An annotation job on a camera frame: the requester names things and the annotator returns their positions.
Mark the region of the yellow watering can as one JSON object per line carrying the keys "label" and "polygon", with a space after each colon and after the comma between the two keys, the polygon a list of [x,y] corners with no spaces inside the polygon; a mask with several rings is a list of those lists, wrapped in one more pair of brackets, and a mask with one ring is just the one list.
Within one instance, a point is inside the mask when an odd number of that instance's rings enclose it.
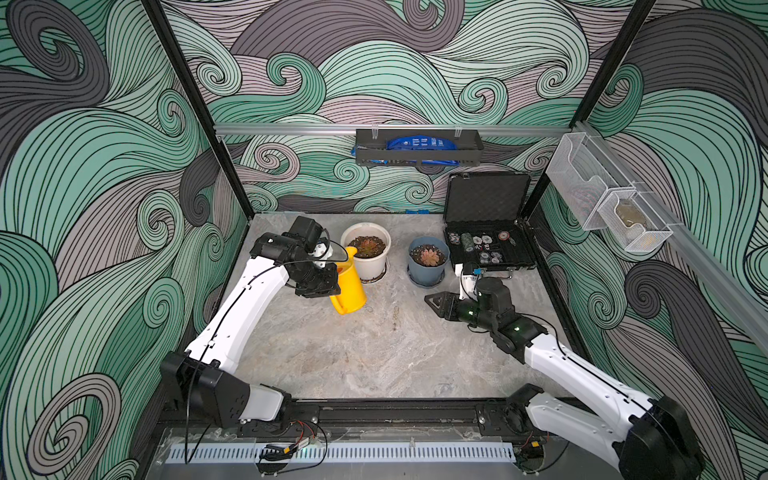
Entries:
{"label": "yellow watering can", "polygon": [[357,248],[348,246],[345,251],[348,254],[348,259],[337,264],[340,293],[330,297],[331,303],[339,315],[354,313],[362,309],[367,302],[367,296],[355,266]]}

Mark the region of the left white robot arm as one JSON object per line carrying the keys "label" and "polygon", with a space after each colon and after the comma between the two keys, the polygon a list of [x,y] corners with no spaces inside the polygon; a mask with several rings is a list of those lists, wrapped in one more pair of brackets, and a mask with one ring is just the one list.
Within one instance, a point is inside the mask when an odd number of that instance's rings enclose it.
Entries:
{"label": "left white robot arm", "polygon": [[249,384],[235,376],[246,343],[277,293],[288,283],[304,298],[341,293],[333,242],[315,220],[299,216],[282,233],[264,233],[231,294],[181,353],[160,365],[162,383],[185,416],[198,416],[220,428],[242,422],[271,422],[288,395]]}

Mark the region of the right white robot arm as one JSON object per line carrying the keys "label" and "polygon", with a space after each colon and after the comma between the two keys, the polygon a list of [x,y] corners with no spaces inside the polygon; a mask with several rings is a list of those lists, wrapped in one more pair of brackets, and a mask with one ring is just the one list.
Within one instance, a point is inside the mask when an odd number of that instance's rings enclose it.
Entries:
{"label": "right white robot arm", "polygon": [[581,403],[570,405],[527,384],[509,399],[517,429],[553,433],[625,479],[696,479],[703,473],[704,455],[680,403],[652,398],[579,357],[547,322],[518,312],[500,279],[478,279],[470,295],[444,291],[425,301],[438,317],[484,331],[501,351]]}

